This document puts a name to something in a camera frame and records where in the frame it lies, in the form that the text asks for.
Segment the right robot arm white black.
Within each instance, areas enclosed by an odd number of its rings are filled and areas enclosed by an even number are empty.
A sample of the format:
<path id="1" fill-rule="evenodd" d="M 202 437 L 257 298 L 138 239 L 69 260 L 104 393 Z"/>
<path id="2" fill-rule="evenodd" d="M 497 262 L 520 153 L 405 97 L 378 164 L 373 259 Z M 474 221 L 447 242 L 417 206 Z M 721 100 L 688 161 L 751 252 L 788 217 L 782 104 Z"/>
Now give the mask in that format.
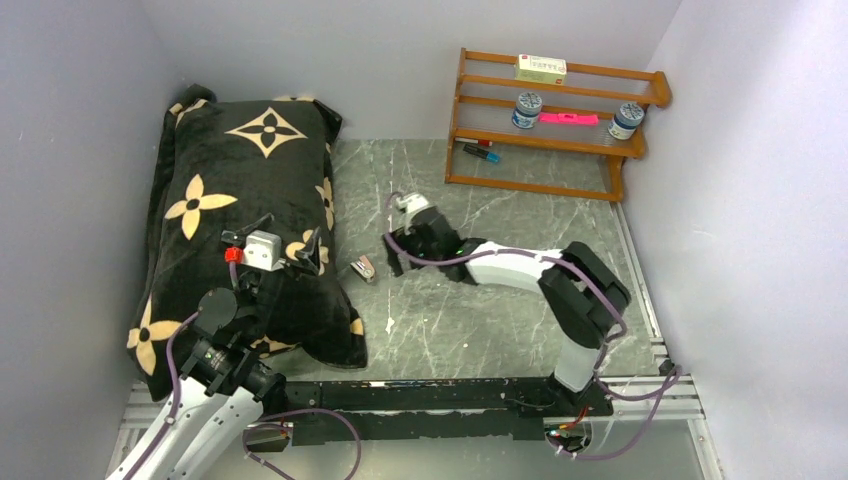
<path id="1" fill-rule="evenodd" d="M 435 267 L 449 280 L 496 285 L 540 295 L 564 335 L 549 378 L 550 402 L 561 414 L 583 407 L 596 371 L 616 334 L 627 330 L 623 313 L 631 295 L 586 244 L 530 250 L 480 237 L 462 237 L 435 207 L 409 215 L 408 223 L 383 236 L 394 275 Z"/>

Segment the black pillowcase with beige flowers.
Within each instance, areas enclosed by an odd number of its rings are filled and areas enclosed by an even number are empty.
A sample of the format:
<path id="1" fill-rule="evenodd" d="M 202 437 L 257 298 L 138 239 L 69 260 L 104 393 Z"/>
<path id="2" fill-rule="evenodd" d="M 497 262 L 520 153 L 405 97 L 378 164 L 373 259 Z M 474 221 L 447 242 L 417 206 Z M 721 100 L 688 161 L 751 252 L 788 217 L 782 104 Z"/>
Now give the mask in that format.
<path id="1" fill-rule="evenodd" d="M 310 97 L 221 102 L 189 87 L 163 119 L 146 218 L 147 272 L 126 341 L 159 401 L 170 395 L 167 336 L 209 290 L 230 284 L 223 230 L 274 215 L 266 231 L 292 260 L 320 228 L 322 274 L 285 269 L 266 326 L 252 334 L 263 357 L 292 349 L 335 368 L 368 363 L 364 323 L 337 276 L 332 148 L 342 116 Z"/>

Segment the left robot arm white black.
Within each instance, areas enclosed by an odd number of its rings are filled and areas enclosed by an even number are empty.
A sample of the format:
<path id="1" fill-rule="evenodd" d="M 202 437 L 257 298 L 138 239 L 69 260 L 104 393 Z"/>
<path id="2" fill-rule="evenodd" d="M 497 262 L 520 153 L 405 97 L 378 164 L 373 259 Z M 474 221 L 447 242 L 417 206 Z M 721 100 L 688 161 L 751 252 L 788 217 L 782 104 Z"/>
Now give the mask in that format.
<path id="1" fill-rule="evenodd" d="M 172 393 L 113 479 L 200 479 L 235 438 L 258 419 L 277 418 L 287 405 L 286 378 L 261 360 L 252 334 L 267 324 L 259 301 L 265 274 L 318 270 L 317 238 L 294 259 L 266 231 L 267 213 L 238 230 L 223 230 L 230 284 L 205 293 L 197 309 L 167 336 Z"/>

